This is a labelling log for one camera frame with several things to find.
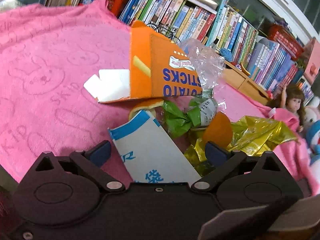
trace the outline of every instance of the potato sticks box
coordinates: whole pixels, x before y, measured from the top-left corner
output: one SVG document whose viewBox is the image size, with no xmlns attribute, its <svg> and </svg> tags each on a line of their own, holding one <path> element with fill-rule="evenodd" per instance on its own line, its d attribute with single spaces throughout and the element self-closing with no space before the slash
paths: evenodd
<svg viewBox="0 0 320 240">
<path fill-rule="evenodd" d="M 202 93 L 199 77 L 184 51 L 141 21 L 131 28 L 129 70 L 103 71 L 103 78 L 94 75 L 84 84 L 100 103 Z"/>
</svg>

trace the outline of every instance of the wooden shelf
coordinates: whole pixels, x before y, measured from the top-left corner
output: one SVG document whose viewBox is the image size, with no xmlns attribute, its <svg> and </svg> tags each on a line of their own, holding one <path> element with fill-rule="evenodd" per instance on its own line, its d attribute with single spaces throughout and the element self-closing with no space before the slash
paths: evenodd
<svg viewBox="0 0 320 240">
<path fill-rule="evenodd" d="M 230 86 L 263 105 L 270 100 L 267 92 L 262 87 L 257 85 L 251 78 L 230 62 L 225 61 L 225 63 L 226 69 L 224 70 L 223 76 Z"/>
</svg>

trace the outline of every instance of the doll's brown hair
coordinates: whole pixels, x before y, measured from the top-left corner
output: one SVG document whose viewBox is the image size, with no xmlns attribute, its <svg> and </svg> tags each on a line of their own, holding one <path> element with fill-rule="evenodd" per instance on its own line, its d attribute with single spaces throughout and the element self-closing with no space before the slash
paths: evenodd
<svg viewBox="0 0 320 240">
<path fill-rule="evenodd" d="M 287 104 L 288 100 L 290 99 L 301 99 L 301 105 L 299 110 L 297 111 L 300 119 L 300 125 L 303 125 L 304 118 L 306 116 L 306 111 L 304 110 L 303 102 L 304 102 L 304 94 L 301 91 L 300 88 L 296 84 L 290 84 L 287 86 L 287 101 L 285 104 Z M 277 97 L 267 103 L 267 106 L 271 108 L 279 108 L 281 106 L 281 93 L 277 95 Z"/>
</svg>

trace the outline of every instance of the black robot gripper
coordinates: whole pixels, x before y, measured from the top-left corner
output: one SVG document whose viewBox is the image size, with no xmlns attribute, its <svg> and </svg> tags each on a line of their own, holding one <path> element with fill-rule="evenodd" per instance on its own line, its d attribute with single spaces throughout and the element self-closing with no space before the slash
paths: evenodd
<svg viewBox="0 0 320 240">
<path fill-rule="evenodd" d="M 97 165 L 100 154 L 102 159 L 110 156 L 108 144 L 104 141 L 90 151 L 75 151 L 66 157 L 42 153 L 13 195 L 21 223 L 6 237 L 197 239 L 202 225 L 223 210 L 269 206 L 285 197 L 303 198 L 273 152 L 249 157 L 214 143 L 206 145 L 205 154 L 216 169 L 193 185 L 131 183 L 125 189 Z"/>
</svg>

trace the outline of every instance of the red basket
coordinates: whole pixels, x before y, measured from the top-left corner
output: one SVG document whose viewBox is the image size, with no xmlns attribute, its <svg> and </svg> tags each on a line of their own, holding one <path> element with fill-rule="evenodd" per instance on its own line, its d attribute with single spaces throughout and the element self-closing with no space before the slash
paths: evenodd
<svg viewBox="0 0 320 240">
<path fill-rule="evenodd" d="M 296 61 L 303 52 L 303 48 L 296 39 L 280 25 L 273 24 L 271 26 L 268 38 L 269 40 L 278 42 L 282 48 L 291 55 L 291 59 L 294 61 Z"/>
</svg>

